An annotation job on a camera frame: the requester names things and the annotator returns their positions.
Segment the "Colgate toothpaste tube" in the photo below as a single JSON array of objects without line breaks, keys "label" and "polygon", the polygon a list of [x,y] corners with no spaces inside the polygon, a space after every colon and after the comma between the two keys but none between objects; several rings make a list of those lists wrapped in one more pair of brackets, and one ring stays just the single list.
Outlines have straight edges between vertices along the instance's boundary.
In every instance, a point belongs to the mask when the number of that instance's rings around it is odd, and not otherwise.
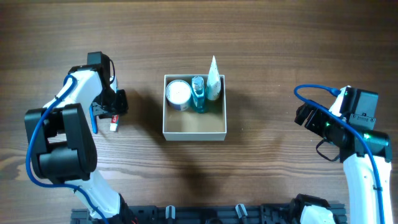
[{"label": "Colgate toothpaste tube", "polygon": [[119,126],[119,115],[118,114],[113,115],[111,118],[109,129],[112,132],[116,132],[118,130],[118,126]]}]

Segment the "cotton swab jar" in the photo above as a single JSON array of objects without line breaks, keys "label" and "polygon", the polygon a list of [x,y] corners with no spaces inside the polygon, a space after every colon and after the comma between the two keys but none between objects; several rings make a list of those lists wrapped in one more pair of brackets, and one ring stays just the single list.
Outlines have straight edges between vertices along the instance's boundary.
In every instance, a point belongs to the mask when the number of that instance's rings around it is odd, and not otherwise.
[{"label": "cotton swab jar", "polygon": [[185,111],[190,107],[192,91],[184,80],[173,80],[165,90],[168,105],[177,111]]}]

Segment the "blue mouthwash bottle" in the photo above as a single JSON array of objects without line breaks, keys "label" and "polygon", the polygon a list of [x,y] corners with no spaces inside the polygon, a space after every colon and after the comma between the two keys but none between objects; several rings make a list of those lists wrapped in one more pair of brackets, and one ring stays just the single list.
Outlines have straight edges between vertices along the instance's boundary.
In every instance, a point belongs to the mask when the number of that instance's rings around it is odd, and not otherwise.
[{"label": "blue mouthwash bottle", "polygon": [[198,113],[205,112],[205,86],[204,79],[200,76],[192,78],[192,99],[194,110]]}]

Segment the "white lotion tube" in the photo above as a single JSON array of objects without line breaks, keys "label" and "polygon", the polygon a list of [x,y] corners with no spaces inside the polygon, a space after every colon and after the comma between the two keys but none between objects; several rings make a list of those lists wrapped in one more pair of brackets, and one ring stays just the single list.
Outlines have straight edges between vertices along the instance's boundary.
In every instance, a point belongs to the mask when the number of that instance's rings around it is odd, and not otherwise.
[{"label": "white lotion tube", "polygon": [[219,98],[221,91],[221,78],[215,56],[213,56],[208,78],[206,82],[206,98],[215,101]]}]

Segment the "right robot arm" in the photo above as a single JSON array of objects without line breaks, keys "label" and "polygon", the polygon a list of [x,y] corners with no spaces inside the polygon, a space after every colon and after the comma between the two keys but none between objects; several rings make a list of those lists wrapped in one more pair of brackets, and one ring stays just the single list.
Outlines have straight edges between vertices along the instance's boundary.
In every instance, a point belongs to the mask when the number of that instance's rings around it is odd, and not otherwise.
[{"label": "right robot arm", "polygon": [[[300,95],[304,88],[323,88],[336,100],[326,108]],[[392,146],[388,134],[374,130],[378,94],[304,84],[294,95],[303,101],[295,122],[339,149],[334,160],[342,163],[348,183],[351,223],[392,223]]]}]

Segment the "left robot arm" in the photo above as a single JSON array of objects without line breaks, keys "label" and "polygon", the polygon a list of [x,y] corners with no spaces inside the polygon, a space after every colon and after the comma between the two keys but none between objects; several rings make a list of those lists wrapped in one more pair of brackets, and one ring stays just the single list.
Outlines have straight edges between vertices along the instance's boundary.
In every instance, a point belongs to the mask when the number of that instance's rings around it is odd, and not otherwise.
[{"label": "left robot arm", "polygon": [[90,52],[86,64],[69,70],[50,102],[25,114],[25,169],[30,181],[43,188],[70,189],[95,223],[137,223],[121,194],[98,171],[92,137],[98,131],[97,118],[127,110],[113,61],[102,52]]}]

